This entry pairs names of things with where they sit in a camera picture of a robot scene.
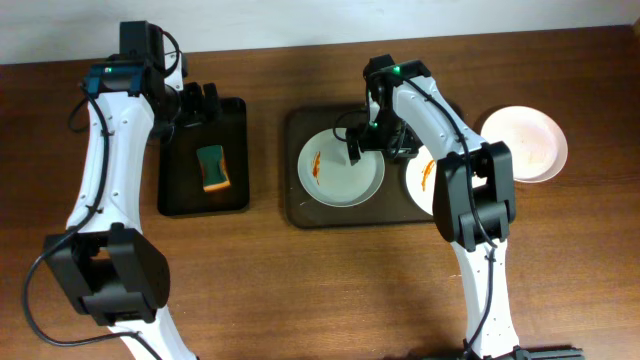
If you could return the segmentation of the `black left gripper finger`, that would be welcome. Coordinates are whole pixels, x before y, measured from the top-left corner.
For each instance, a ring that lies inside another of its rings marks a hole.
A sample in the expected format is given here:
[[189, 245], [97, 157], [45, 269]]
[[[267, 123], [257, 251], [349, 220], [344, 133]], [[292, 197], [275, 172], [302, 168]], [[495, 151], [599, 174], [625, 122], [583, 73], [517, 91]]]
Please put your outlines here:
[[222, 115], [222, 105], [214, 83], [203, 85], [202, 111], [206, 122], [213, 122]]
[[184, 91], [183, 91], [183, 112], [184, 112], [183, 123], [184, 124], [196, 124], [196, 123], [202, 122], [202, 119], [203, 119], [202, 101], [203, 101], [203, 93], [198, 83], [191, 82], [184, 85]]

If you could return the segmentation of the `white plate with stain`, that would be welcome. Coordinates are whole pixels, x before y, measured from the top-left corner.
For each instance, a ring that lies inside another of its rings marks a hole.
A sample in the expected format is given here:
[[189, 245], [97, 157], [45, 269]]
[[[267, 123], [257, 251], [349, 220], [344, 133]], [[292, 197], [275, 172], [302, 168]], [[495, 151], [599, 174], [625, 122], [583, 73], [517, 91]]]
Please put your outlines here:
[[354, 165], [347, 145], [332, 129], [313, 135], [302, 147], [297, 160], [298, 179], [316, 201], [346, 208], [369, 200], [381, 187], [385, 160], [380, 152], [364, 152]]

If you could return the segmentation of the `green and orange sponge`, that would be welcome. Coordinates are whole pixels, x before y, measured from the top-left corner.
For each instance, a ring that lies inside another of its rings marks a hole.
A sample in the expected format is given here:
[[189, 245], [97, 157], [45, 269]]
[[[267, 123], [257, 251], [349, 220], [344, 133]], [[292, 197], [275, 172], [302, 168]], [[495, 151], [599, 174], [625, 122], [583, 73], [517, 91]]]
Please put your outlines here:
[[231, 186], [224, 149], [221, 145], [210, 145], [196, 151], [202, 173], [203, 190], [216, 192]]

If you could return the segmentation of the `pinkish white plate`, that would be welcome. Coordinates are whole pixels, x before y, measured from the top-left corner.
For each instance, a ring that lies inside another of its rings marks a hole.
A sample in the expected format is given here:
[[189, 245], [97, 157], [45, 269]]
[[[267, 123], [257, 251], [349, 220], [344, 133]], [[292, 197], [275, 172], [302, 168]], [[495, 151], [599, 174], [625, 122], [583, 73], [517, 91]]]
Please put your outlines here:
[[550, 116], [535, 108], [507, 106], [493, 112], [482, 125], [481, 136], [509, 147], [517, 182], [548, 181], [568, 160], [564, 132]]

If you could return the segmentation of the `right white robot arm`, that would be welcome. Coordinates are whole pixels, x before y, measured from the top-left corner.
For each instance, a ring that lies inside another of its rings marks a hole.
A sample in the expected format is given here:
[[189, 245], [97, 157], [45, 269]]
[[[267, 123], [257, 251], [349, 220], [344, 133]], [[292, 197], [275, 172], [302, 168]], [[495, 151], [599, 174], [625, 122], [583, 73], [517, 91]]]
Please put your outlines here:
[[469, 128], [419, 60], [373, 57], [363, 70], [367, 121], [346, 131], [349, 160], [367, 152], [436, 164], [432, 217], [451, 245], [467, 310], [464, 359], [519, 359], [506, 281], [509, 227], [516, 215], [512, 155]]

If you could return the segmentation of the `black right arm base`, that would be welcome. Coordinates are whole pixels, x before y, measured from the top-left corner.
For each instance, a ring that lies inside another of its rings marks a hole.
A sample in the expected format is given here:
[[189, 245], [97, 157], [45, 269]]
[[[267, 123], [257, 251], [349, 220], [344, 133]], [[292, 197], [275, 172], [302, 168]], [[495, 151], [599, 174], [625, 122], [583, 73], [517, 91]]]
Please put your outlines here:
[[497, 356], [479, 356], [475, 353], [463, 356], [469, 360], [585, 360], [586, 356], [582, 349], [575, 347], [542, 347], [525, 349], [516, 346], [511, 352]]

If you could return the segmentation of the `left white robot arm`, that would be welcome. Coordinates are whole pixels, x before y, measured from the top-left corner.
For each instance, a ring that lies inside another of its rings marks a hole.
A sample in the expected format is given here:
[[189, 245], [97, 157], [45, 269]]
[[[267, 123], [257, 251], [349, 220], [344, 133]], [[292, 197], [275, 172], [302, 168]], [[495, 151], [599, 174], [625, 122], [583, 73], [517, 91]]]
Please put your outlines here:
[[185, 83], [174, 37], [148, 21], [123, 22], [119, 51], [93, 65], [82, 103], [89, 142], [80, 191], [65, 231], [45, 239], [46, 264], [71, 306], [119, 338], [137, 359], [192, 359], [168, 308], [166, 257], [141, 229], [140, 186], [152, 136], [214, 119], [220, 105], [214, 84]]

